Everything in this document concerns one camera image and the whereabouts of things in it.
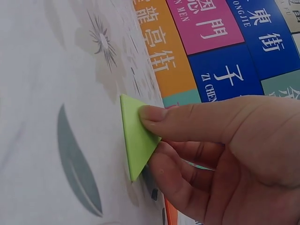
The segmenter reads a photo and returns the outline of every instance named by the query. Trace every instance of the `chinese characters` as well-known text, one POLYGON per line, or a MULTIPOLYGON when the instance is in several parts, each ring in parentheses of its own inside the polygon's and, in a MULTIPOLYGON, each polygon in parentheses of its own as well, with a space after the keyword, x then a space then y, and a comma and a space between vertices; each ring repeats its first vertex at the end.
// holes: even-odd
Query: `chinese characters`
POLYGON ((256 10, 254 13, 249 13, 252 15, 249 19, 255 20, 254 26, 257 26, 258 23, 271 23, 271 14, 268 14, 265 9, 256 10))
POLYGON ((205 24, 211 24, 212 28, 216 28, 216 27, 220 27, 220 28, 213 29, 213 31, 215 33, 211 34, 211 35, 203 36, 202 34, 200 34, 200 36, 203 39, 215 38, 215 37, 218 37, 218 36, 221 36, 221 35, 228 34, 226 32, 226 28, 224 27, 224 24, 222 23, 222 19, 211 20, 211 21, 206 21, 206 22, 199 22, 199 23, 196 23, 196 26, 201 26, 201 25, 205 25, 205 24))
POLYGON ((243 76, 242 76, 242 74, 241 74, 241 72, 240 72, 240 67, 239 67, 239 65, 236 65, 238 74, 236 74, 236 73, 231 73, 230 70, 229 70, 229 68, 228 68, 228 66, 225 66, 225 67, 226 67, 226 70, 227 70, 227 74, 226 74, 226 75, 224 75, 224 76, 216 76, 216 75, 214 74, 214 77, 215 77, 215 79, 216 79, 217 81, 221 81, 221 80, 224 80, 224 79, 229 79, 229 80, 230 80, 230 83, 231 83, 231 86, 234 86, 234 84, 233 84, 233 78, 234 78, 234 77, 237 77, 237 78, 239 78, 241 81, 244 81, 244 78, 243 78, 243 76))
MULTIPOLYGON (((272 92, 271 94, 269 94, 269 96, 276 97, 277 95, 275 94, 275 92, 272 92)), ((295 90, 291 86, 288 87, 286 90, 279 90, 279 95, 278 95, 278 97, 292 98, 292 99, 299 99, 299 96, 300 96, 300 91, 295 90)))
POLYGON ((282 39, 280 38, 280 34, 267 34, 266 36, 259 37, 263 43, 263 50, 265 52, 270 52, 274 50, 279 50, 280 51, 280 46, 282 49, 284 49, 284 45, 282 43, 282 39))
POLYGON ((162 51, 161 53, 154 53, 150 56, 151 64, 153 66, 154 72, 169 70, 169 64, 171 63, 174 68, 176 68, 174 56, 170 56, 173 54, 172 51, 162 51))
POLYGON ((188 0, 187 6, 193 14, 216 8, 212 0, 188 0))

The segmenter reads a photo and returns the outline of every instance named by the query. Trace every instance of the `orange label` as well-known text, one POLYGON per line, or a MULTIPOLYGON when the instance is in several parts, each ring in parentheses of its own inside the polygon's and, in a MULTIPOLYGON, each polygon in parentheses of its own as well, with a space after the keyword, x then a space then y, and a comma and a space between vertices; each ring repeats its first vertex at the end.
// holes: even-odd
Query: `orange label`
POLYGON ((194 76, 165 0, 133 0, 162 97, 196 89, 194 76))

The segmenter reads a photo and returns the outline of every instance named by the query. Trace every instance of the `gray leaf print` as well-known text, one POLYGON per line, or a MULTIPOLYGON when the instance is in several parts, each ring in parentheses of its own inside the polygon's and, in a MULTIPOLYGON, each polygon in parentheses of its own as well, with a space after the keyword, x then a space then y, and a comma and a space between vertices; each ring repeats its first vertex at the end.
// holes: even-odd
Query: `gray leaf print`
POLYGON ((162 211, 162 217, 163 217, 163 225, 165 225, 165 209, 164 208, 162 211))
POLYGON ((60 17, 57 13, 53 0, 44 0, 44 10, 47 21, 49 22, 50 28, 60 43, 65 48, 64 35, 60 23, 60 17))
POLYGON ((73 135, 64 105, 58 115, 57 136, 61 163, 74 194, 89 212, 102 217, 96 181, 73 135))
POLYGON ((148 165, 146 165, 144 167, 144 169, 142 170, 142 177, 145 181, 147 190, 148 190, 151 198, 154 201, 157 201, 157 199, 158 199, 158 188, 156 186, 156 183, 154 181, 154 178, 153 178, 153 176, 150 172, 150 169, 149 169, 148 165))

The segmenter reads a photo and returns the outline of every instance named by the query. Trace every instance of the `skin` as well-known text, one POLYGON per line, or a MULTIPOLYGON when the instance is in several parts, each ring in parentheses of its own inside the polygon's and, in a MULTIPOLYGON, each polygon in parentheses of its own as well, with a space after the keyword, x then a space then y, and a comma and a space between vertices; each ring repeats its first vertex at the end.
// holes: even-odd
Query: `skin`
POLYGON ((163 138, 149 167, 179 211, 205 225, 300 225, 300 101, 144 106, 140 117, 163 138))

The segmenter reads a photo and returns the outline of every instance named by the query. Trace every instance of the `green sticky note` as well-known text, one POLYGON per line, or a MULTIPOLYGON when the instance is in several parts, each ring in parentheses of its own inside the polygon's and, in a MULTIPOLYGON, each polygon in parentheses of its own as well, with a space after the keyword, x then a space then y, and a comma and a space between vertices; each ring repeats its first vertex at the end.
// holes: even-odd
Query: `green sticky note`
POLYGON ((154 152, 160 138, 142 125, 138 109, 145 103, 121 95, 121 110, 130 179, 135 181, 154 152))

